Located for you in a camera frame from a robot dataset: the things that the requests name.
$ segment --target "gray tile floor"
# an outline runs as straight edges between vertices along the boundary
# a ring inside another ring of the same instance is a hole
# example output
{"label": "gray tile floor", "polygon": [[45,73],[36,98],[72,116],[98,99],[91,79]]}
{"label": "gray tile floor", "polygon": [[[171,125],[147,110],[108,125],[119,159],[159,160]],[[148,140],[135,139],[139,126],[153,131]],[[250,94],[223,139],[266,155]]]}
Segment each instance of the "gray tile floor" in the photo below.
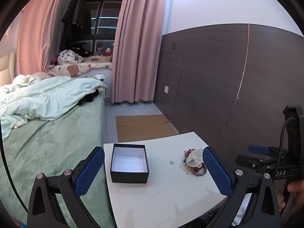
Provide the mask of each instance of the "gray tile floor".
{"label": "gray tile floor", "polygon": [[162,114],[153,102],[105,103],[105,143],[117,143],[116,116],[139,116]]}

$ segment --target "black box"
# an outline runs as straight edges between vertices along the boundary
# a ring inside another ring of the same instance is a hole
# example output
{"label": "black box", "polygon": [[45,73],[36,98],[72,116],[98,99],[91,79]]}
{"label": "black box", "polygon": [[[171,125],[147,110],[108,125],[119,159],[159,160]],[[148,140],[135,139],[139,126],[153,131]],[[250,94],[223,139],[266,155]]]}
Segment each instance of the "black box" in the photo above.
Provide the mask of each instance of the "black box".
{"label": "black box", "polygon": [[110,174],[113,183],[147,183],[149,176],[145,145],[115,143]]}

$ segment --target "green bed sheet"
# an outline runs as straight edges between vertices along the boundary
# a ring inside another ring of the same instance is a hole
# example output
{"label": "green bed sheet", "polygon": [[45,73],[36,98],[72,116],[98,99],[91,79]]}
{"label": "green bed sheet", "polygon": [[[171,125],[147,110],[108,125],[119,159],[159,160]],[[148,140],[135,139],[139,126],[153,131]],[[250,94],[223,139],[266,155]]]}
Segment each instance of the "green bed sheet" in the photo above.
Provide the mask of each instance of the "green bed sheet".
{"label": "green bed sheet", "polygon": [[[104,95],[91,103],[76,106],[55,121],[35,119],[13,129],[4,142],[8,167],[23,202],[28,206],[36,175],[60,175],[73,169],[95,146],[103,147]],[[17,200],[0,161],[0,198],[11,216],[26,223],[26,212]],[[76,227],[61,195],[60,207],[70,227]],[[101,228],[116,227],[108,197],[104,166],[98,172],[88,193],[81,197]]]}

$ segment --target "window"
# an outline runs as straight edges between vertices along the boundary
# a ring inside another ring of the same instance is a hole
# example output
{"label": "window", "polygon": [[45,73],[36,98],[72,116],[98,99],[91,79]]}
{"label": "window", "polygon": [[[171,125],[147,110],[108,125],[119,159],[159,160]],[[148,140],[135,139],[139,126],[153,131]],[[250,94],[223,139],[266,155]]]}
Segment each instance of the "window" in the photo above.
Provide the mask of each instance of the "window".
{"label": "window", "polygon": [[95,55],[97,45],[102,43],[103,51],[113,45],[122,0],[85,0],[85,25],[80,41]]}

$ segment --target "black cable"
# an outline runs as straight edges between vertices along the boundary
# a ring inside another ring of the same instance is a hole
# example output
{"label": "black cable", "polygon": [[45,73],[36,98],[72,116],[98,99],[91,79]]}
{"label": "black cable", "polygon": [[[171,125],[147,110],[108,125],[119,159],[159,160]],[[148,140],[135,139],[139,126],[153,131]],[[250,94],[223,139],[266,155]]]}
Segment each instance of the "black cable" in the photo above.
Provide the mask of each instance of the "black cable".
{"label": "black cable", "polygon": [[279,155],[278,155],[278,161],[277,161],[277,164],[275,166],[275,171],[273,172],[272,174],[272,181],[274,182],[275,178],[276,178],[276,173],[278,171],[278,168],[279,168],[279,164],[280,164],[280,160],[281,160],[281,154],[282,154],[282,150],[283,150],[283,141],[284,141],[284,132],[285,132],[285,128],[286,128],[286,125],[291,121],[291,120],[296,120],[294,117],[290,117],[288,118],[283,127],[282,127],[282,130],[281,130],[281,137],[280,137],[280,145],[279,145]]}
{"label": "black cable", "polygon": [[7,166],[7,162],[6,162],[6,158],[5,158],[5,154],[4,154],[4,147],[3,147],[3,141],[2,141],[2,130],[1,130],[1,124],[0,124],[0,136],[1,136],[1,139],[0,139],[0,153],[1,153],[1,157],[2,157],[2,162],[3,162],[3,165],[4,165],[4,168],[5,168],[5,171],[6,171],[6,174],[7,174],[7,177],[9,178],[9,182],[13,188],[13,191],[15,193],[15,195],[17,196],[20,204],[22,205],[22,207],[24,208],[24,210],[27,212],[27,208],[25,206],[25,204],[23,203],[22,199],[20,198],[16,188],[15,188],[15,185],[14,185],[14,182],[12,180],[12,177],[11,177],[11,174],[10,174],[10,170]]}

